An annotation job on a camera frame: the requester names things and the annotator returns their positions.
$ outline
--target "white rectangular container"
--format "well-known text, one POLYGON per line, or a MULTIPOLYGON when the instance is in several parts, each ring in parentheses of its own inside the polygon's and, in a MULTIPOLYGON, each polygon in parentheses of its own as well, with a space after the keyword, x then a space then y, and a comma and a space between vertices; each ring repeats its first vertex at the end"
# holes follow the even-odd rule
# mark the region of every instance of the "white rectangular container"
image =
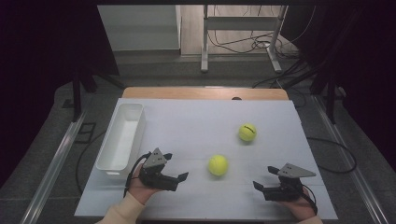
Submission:
POLYGON ((116 105, 96 168, 109 178, 126 179, 137 160, 146 118, 141 104, 116 105))

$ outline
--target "tennis ball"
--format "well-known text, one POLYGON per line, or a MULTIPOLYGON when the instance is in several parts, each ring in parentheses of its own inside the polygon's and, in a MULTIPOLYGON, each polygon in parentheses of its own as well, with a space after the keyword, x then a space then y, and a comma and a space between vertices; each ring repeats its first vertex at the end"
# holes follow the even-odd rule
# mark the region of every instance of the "tennis ball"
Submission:
POLYGON ((239 137, 246 142, 253 141, 256 134, 256 127, 251 123, 244 123, 239 128, 239 137))
POLYGON ((214 155, 210 158, 207 168, 212 175, 225 175, 228 170, 227 159, 221 155, 214 155))

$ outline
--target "white tabletop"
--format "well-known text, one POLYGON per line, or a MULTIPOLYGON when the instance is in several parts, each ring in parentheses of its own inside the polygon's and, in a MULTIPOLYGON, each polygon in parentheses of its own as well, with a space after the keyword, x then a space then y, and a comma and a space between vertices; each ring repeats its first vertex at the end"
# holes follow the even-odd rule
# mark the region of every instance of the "white tabletop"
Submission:
MULTIPOLYGON (((128 103, 144 106, 146 129, 139 155, 158 147, 162 153, 173 153, 164 175, 177 177, 189 172, 177 191, 155 194, 141 218, 291 219, 289 211, 265 201, 252 184, 254 180, 265 187, 279 186, 267 166, 280 169, 288 162, 317 174, 302 178, 302 182, 314 191, 318 214, 323 219, 337 219, 292 101, 119 99, 116 108, 128 103), (257 128, 256 139, 250 144, 237 135, 245 122, 257 128), (214 154, 229 161, 229 170, 221 178, 207 171, 214 154)), ((111 204, 121 200, 124 184, 93 167, 75 215, 102 217, 111 204)))

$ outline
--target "human hand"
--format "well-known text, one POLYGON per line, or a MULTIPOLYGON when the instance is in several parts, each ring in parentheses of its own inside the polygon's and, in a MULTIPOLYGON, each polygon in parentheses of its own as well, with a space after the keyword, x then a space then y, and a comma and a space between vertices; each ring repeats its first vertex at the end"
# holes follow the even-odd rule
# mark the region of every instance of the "human hand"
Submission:
POLYGON ((142 181, 139 179, 140 169, 142 168, 143 163, 140 163, 134 174, 132 176, 131 184, 129 185, 128 192, 134 196, 140 203, 145 204, 149 198, 156 192, 161 191, 161 189, 153 189, 145 186, 142 181))
MULTIPOLYGON (((303 191, 304 194, 309 197, 308 190, 306 190, 306 188, 303 188, 303 191)), ((311 204, 303 197, 300 197, 299 199, 293 202, 279 202, 279 203, 289 208, 291 213, 297 218, 298 221, 303 221, 315 216, 315 212, 314 209, 311 207, 311 204)))

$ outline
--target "beige sleeve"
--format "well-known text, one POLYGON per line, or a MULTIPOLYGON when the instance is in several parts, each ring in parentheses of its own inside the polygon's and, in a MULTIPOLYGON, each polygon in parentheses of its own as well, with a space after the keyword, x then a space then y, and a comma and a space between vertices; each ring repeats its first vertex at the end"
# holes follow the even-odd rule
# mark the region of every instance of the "beige sleeve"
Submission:
POLYGON ((297 224, 323 224, 323 222, 321 221, 320 217, 315 216, 315 217, 311 217, 309 219, 306 219, 304 221, 301 221, 297 224))
POLYGON ((135 224, 137 217, 145 208, 134 198, 129 192, 126 193, 125 198, 119 204, 112 205, 105 215, 99 221, 100 224, 135 224))

